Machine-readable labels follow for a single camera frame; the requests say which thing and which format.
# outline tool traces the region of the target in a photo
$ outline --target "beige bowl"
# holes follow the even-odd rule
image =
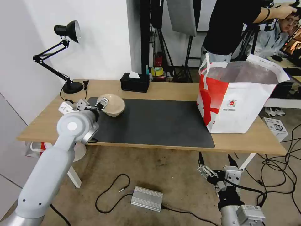
[[[97,102],[99,102],[104,97],[109,100],[107,106],[103,110],[104,113],[111,117],[116,117],[124,111],[125,102],[119,96],[116,96],[114,94],[104,94],[97,99]]]

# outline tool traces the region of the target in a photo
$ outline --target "black t-shirt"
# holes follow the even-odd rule
[[[233,53],[241,41],[243,23],[252,23],[260,14],[260,0],[217,0],[204,47],[211,53]]]

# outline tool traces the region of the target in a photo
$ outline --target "sneaker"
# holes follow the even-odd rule
[[[265,112],[271,118],[276,116],[276,109],[274,107],[265,107]]]
[[[275,108],[276,110],[276,115],[278,116],[284,116],[285,112],[281,108]]]

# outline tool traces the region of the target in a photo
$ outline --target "black tissue box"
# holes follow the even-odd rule
[[[130,78],[129,73],[125,73],[120,79],[121,89],[124,91],[133,91],[146,93],[150,85],[149,75],[139,74],[140,78]]]

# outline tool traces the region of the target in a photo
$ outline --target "tissue box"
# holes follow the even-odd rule
[[[288,132],[280,120],[265,117],[263,120],[279,141],[283,141],[283,139],[288,135]]]
[[[121,89],[125,91],[146,93],[150,85],[149,75],[139,74],[140,78],[130,78],[129,73],[125,73],[120,79]]]

